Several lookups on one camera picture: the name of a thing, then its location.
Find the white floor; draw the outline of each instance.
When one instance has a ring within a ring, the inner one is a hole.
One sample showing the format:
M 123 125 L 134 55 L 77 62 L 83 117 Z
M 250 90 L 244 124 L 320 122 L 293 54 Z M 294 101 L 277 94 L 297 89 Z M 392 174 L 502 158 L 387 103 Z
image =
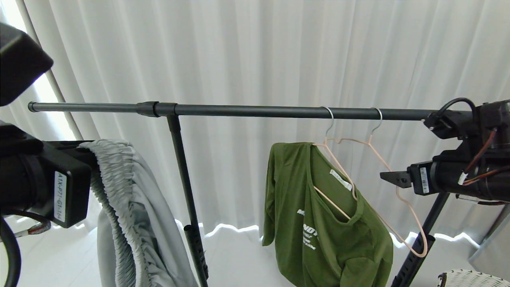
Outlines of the white floor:
M 31 225 L 30 221 L 19 223 L 16 231 Z M 95 230 L 89 232 L 85 228 L 74 227 L 52 229 L 42 235 L 20 238 L 23 264 L 18 286 L 100 286 L 95 238 Z M 256 230 L 237 233 L 222 228 L 204 239 L 204 248 L 210 287 L 292 287 L 276 267 L 274 249 L 261 246 Z M 0 282 L 4 282 L 7 262 L 4 249 L 0 250 Z M 467 258 L 473 252 L 474 248 L 467 241 L 438 239 L 412 286 L 435 287 L 441 272 L 471 269 Z M 388 286 L 406 256 L 405 247 L 395 248 Z

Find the metal hook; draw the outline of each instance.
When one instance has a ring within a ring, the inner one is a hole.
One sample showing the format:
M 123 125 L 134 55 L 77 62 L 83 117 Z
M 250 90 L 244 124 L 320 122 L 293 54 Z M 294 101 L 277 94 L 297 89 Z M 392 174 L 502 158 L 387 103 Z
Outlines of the metal hook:
M 330 108 L 323 107 L 323 106 L 321 106 L 321 108 L 325 108 L 331 114 L 331 125 L 329 125 L 329 128 L 326 130 L 326 135 L 324 136 L 324 137 L 327 137 L 327 133 L 333 127 L 333 123 L 335 122 L 335 116 L 333 116 L 333 112 L 331 111 Z
M 374 131 L 375 131 L 376 129 L 378 129 L 378 128 L 381 126 L 381 124 L 383 123 L 383 118 L 382 118 L 382 117 L 383 117 L 383 113 L 381 112 L 381 110 L 379 110 L 378 108 L 372 108 L 372 109 L 376 109 L 376 110 L 379 112 L 380 119 L 379 119 L 379 124 L 377 125 L 377 127 L 375 127 L 375 128 L 372 130 L 372 133 L 370 133 L 370 135 L 373 135 L 373 134 L 374 134 Z

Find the green shirt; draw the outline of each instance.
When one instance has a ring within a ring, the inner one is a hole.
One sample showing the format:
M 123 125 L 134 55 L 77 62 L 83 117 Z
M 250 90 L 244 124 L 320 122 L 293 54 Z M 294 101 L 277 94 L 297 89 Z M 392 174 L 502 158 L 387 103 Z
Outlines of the green shirt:
M 358 189 L 356 201 L 339 174 L 310 142 L 274 144 L 262 245 L 275 242 L 278 268 L 297 287 L 385 286 L 393 262 L 390 235 Z

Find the rack leg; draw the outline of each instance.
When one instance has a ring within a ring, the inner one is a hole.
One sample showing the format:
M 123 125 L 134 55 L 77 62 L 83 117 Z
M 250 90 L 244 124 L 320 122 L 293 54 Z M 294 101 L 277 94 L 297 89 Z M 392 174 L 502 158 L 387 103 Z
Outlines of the rack leg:
M 436 223 L 436 220 L 438 219 L 439 214 L 441 213 L 441 210 L 443 210 L 443 207 L 448 200 L 449 193 L 439 193 L 438 197 L 436 198 L 436 201 L 434 201 L 434 205 L 430 209 L 427 218 L 425 219 L 425 222 L 423 223 L 423 231 L 425 232 L 425 235 L 427 236 L 428 241 L 428 250 L 432 248 L 432 245 L 436 239 L 434 236 L 430 235 L 430 232 L 432 231 L 432 227 L 434 226 L 434 223 Z M 423 238 L 421 234 L 416 237 L 415 242 L 413 243 L 413 249 L 417 252 L 423 251 Z M 398 272 L 397 276 L 393 279 L 393 283 L 391 284 L 391 287 L 409 287 L 411 285 L 411 282 L 413 282 L 414 277 L 418 273 L 418 270 L 420 270 L 421 265 L 425 261 L 426 257 L 420 258 L 414 255 L 414 253 L 409 252 L 407 255 L 407 258 L 405 259 L 404 263 L 402 264 L 402 267 L 400 268 L 400 271 Z
M 184 232 L 186 234 L 188 246 L 193 258 L 193 263 L 195 264 L 200 286 L 208 287 L 207 278 L 209 277 L 209 270 L 203 252 L 200 229 L 198 227 L 198 218 L 196 215 L 193 192 L 191 191 L 188 164 L 186 163 L 186 156 L 184 154 L 183 137 L 181 135 L 181 124 L 179 123 L 179 116 L 170 115 L 167 117 L 167 120 L 170 132 L 172 134 L 173 148 L 175 150 L 175 156 L 179 166 L 179 173 L 181 174 L 181 180 L 183 183 L 184 195 L 188 205 L 188 213 L 191 220 L 191 224 L 184 227 Z

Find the black metal rod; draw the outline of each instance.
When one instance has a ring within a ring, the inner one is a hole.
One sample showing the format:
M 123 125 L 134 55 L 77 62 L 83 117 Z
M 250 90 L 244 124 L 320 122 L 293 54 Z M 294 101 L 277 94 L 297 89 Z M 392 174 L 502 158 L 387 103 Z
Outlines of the black metal rod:
M 179 168 L 179 173 L 181 174 L 184 196 L 186 198 L 188 214 L 191 221 L 189 228 L 187 228 L 188 229 L 187 233 L 190 234 L 186 235 L 186 239 L 188 241 L 188 246 L 190 247 L 190 252 L 193 258 L 193 263 L 195 265 L 195 270 L 198 275 L 198 281 L 200 282 L 200 286 L 207 287 L 208 286 L 207 276 L 204 270 L 205 268 L 207 268 L 207 265 L 205 265 L 205 261 L 202 264 L 200 260 L 200 254 L 198 253 L 199 248 L 202 247 L 202 240 L 200 237 L 200 228 L 198 226 L 198 217 L 196 214 L 195 200 L 193 199 L 193 192 L 191 190 L 191 181 L 188 172 L 188 164 L 186 162 L 186 155 L 184 154 L 184 144 L 183 137 L 181 134 L 181 125 L 179 123 L 179 117 L 177 115 L 168 116 L 167 120 L 168 127 L 170 128 L 170 133 L 172 134 L 173 149 L 175 150 L 177 166 Z
M 29 103 L 32 112 L 139 112 L 140 104 L 71 104 L 71 103 Z M 343 119 L 379 119 L 374 108 L 330 108 L 334 118 Z M 155 103 L 157 116 L 200 115 L 200 116 L 242 116 L 242 117 L 291 117 L 291 118 L 330 118 L 329 111 L 322 107 L 269 107 L 269 106 L 217 106 L 217 105 L 181 105 L 174 103 Z M 381 109 L 382 117 L 393 121 L 420 121 L 434 110 Z
M 432 235 L 430 235 L 430 232 L 432 231 L 432 227 L 436 223 L 436 220 L 438 219 L 439 214 L 443 210 L 443 207 L 445 206 L 449 196 L 450 196 L 449 193 L 438 194 L 436 200 L 434 201 L 434 204 L 432 205 L 432 208 L 428 212 L 425 222 L 423 223 L 422 226 L 423 231 L 425 232 L 425 235 L 427 235 L 427 240 L 430 243 L 428 247 L 429 251 L 432 248 L 432 243 L 435 240 L 435 238 L 433 240 L 430 238 L 432 237 Z M 421 246 L 421 250 L 418 250 L 417 252 L 423 251 L 423 240 L 421 238 L 421 235 L 415 239 L 415 242 L 413 243 L 413 249 L 415 246 L 417 247 L 417 249 L 419 249 L 419 246 Z M 413 252 L 410 251 L 404 263 L 402 264 L 400 271 L 398 271 L 397 276 L 395 276 L 395 278 L 393 279 L 393 283 L 391 286 L 409 287 L 411 285 L 411 282 L 413 282 L 413 279 L 415 278 L 416 274 L 418 273 L 418 270 L 420 270 L 420 267 L 425 261 L 426 257 L 427 256 L 417 257 Z

